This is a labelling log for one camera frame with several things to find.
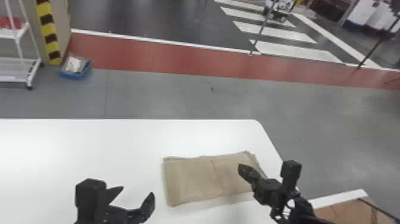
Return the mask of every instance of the white floor line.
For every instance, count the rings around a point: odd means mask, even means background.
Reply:
[[[310,19],[308,19],[306,16],[297,14],[297,13],[292,13],[295,17],[297,17],[299,20],[303,21],[305,24],[309,25],[311,28],[313,28],[315,31],[321,33],[323,36],[325,36],[327,39],[335,43],[338,47],[342,48],[344,51],[349,53],[351,56],[356,58],[359,61],[362,61],[365,57],[362,53],[358,52],[356,49],[352,48],[350,45],[347,43],[343,42],[339,38],[337,38],[335,35],[331,34],[328,32],[326,29],[320,27]],[[365,64],[369,67],[375,68],[375,69],[380,69],[381,67],[373,62],[372,60],[368,59]]]
[[[196,43],[186,43],[186,42],[178,42],[178,41],[168,41],[168,40],[162,40],[162,39],[153,39],[153,38],[143,38],[140,36],[129,36],[129,35],[120,35],[120,34],[115,34],[115,33],[103,33],[103,32],[97,32],[97,31],[91,31],[91,30],[80,30],[80,29],[71,29],[73,33],[80,33],[80,34],[86,34],[86,35],[92,35],[92,36],[103,36],[107,38],[118,38],[118,39],[127,39],[127,40],[134,40],[134,41],[145,41],[145,42],[152,42],[152,43],[164,43],[164,44],[169,44],[169,45],[178,45],[178,46],[189,46],[192,48],[202,48],[202,49],[211,49],[211,50],[217,50],[217,51],[229,51],[229,52],[238,52],[238,53],[244,53],[248,54],[249,50],[243,50],[243,49],[236,49],[236,48],[223,48],[220,46],[210,46],[210,45],[201,45],[201,44],[196,44]]]
[[[349,66],[349,67],[358,67],[358,64],[352,64],[352,63],[345,63],[345,65]],[[377,68],[368,67],[368,66],[362,66],[361,68],[363,68],[363,69],[377,69]],[[380,68],[378,68],[378,70],[381,70],[381,71],[395,71],[395,72],[399,72],[400,71],[399,69],[384,68],[384,67],[380,67]]]
[[[292,57],[292,58],[303,58],[314,61],[342,63],[340,59],[338,59],[329,51],[323,51],[311,48],[301,48],[299,46],[284,45],[284,44],[270,43],[264,41],[258,41],[255,47],[259,52],[263,54]]]
[[[235,0],[215,0],[215,2],[224,3],[227,5],[233,5],[233,6],[242,7],[242,8],[248,8],[250,10],[257,10],[260,12],[262,12],[264,10],[264,7],[262,7],[260,5],[254,5],[254,4],[239,2],[239,1],[235,1]]]
[[[246,32],[246,33],[256,33],[257,34],[261,29],[261,26],[259,26],[259,25],[242,23],[242,22],[238,22],[238,21],[234,21],[233,23],[242,32]],[[261,34],[264,36],[272,36],[275,38],[283,38],[283,39],[289,39],[289,40],[293,40],[293,41],[316,43],[316,41],[314,41],[311,37],[309,37],[305,33],[281,30],[281,29],[276,29],[276,28],[272,28],[272,27],[265,27]]]
[[[233,10],[231,8],[225,8],[221,7],[221,9],[227,14],[235,17],[240,17],[240,18],[247,18],[249,20],[256,20],[256,21],[264,21],[265,17],[263,15],[257,14],[257,13],[248,13],[245,11],[241,10]],[[275,20],[269,20],[269,23],[274,23],[274,24],[279,24],[279,25],[284,25],[287,27],[295,27],[291,22],[285,21],[284,23],[279,23],[278,21]]]

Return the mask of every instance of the concrete floor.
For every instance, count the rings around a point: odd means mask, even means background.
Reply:
[[[36,89],[0,85],[1,118],[256,119],[308,198],[364,188],[400,216],[400,92],[263,80],[45,67]]]

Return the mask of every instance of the red painted border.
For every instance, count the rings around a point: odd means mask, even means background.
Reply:
[[[320,85],[400,90],[400,72],[341,64],[72,35],[68,50],[93,60],[98,69],[151,71],[200,76],[263,79]]]

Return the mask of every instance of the beige cloth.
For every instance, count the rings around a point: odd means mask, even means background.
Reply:
[[[238,174],[238,164],[256,168],[265,177],[255,156],[247,151],[196,158],[164,158],[164,178],[169,206],[251,191]]]

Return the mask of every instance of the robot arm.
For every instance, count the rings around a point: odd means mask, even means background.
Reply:
[[[254,198],[261,204],[271,207],[270,217],[278,224],[334,224],[328,220],[319,219],[312,205],[296,190],[301,173],[301,164],[296,161],[284,161],[280,172],[282,183],[276,179],[264,179],[253,167],[239,164],[237,171],[248,183],[254,193]],[[294,207],[288,206],[293,200]],[[283,209],[288,207],[290,215],[285,218]]]

